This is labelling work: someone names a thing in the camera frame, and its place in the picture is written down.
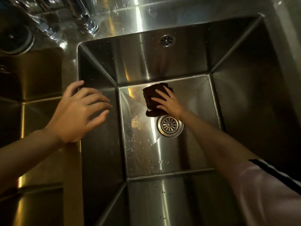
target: hand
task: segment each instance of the hand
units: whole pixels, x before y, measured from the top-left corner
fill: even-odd
[[[158,105],[157,108],[163,109],[168,114],[172,115],[173,117],[181,120],[181,116],[184,112],[183,106],[180,104],[178,99],[175,97],[174,93],[171,92],[170,89],[164,87],[167,91],[168,95],[164,94],[160,90],[156,90],[158,94],[160,94],[166,101],[159,99],[159,98],[152,98],[153,101],[159,102],[162,105]]]
[[[80,140],[87,132],[102,124],[109,110],[103,111],[90,121],[89,117],[92,114],[102,109],[112,108],[107,103],[110,100],[93,88],[82,88],[72,96],[73,91],[83,84],[84,81],[78,81],[67,87],[51,121],[46,126],[48,131],[59,136],[65,143]]]

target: person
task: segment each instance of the person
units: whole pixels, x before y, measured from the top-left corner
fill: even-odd
[[[64,144],[80,140],[88,131],[102,124],[112,106],[109,99],[92,88],[82,88],[83,81],[72,83],[43,129],[0,149],[0,192]],[[231,185],[250,226],[301,225],[301,183],[260,159],[244,145],[206,123],[184,108],[165,87],[165,100],[152,98],[157,106],[181,120],[188,127],[206,159]],[[105,109],[98,117],[89,117]]]

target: forearm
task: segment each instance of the forearm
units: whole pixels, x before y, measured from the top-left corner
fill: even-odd
[[[194,134],[207,160],[227,179],[233,173],[233,165],[258,158],[237,140],[189,110],[184,111],[182,121]]]
[[[63,145],[58,136],[43,129],[0,149],[0,193]]]

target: finger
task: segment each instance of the finger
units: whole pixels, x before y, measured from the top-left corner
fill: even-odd
[[[73,95],[75,99],[81,99],[85,97],[87,94],[99,93],[97,89],[94,88],[81,88],[76,94]]]
[[[109,112],[110,112],[109,110],[105,110],[98,117],[96,117],[93,120],[89,121],[87,123],[88,129],[92,130],[93,128],[95,128],[98,125],[101,125],[103,122],[105,122]]]
[[[156,92],[159,95],[161,95],[164,99],[166,99],[166,100],[170,99],[170,97],[168,95],[164,94],[162,91],[160,91],[160,90],[157,89]]]
[[[166,86],[163,86],[163,87],[166,90],[166,92],[168,93],[168,95],[170,96],[170,98],[175,98],[175,94],[170,89],[168,89]]]
[[[86,105],[90,105],[96,101],[110,102],[110,100],[101,93],[94,93],[82,99]]]
[[[111,109],[113,106],[107,102],[98,102],[88,106],[88,116],[96,113],[102,109]]]
[[[158,102],[162,105],[166,105],[166,101],[160,99],[160,98],[151,98],[153,101]]]
[[[157,106],[157,108],[159,108],[159,109],[163,109],[165,112],[167,112],[167,113],[168,113],[168,111],[167,111],[167,108],[166,108],[165,106],[158,105],[158,106]]]
[[[79,86],[82,86],[84,84],[84,81],[81,80],[81,81],[77,81],[77,82],[73,82],[71,83],[65,90],[64,94],[63,94],[63,97],[62,98],[70,98],[73,94],[73,91],[79,87]]]

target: black and white trim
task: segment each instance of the black and white trim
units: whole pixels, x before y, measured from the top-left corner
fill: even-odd
[[[278,171],[275,167],[268,164],[263,159],[250,159],[249,161],[256,164],[261,169],[263,169],[265,172],[274,176],[275,178],[280,180],[283,184],[285,184],[286,186],[291,188],[293,191],[295,191],[301,195],[301,182],[299,182],[295,179],[292,179],[290,176],[288,176],[287,174],[285,174],[281,171]]]

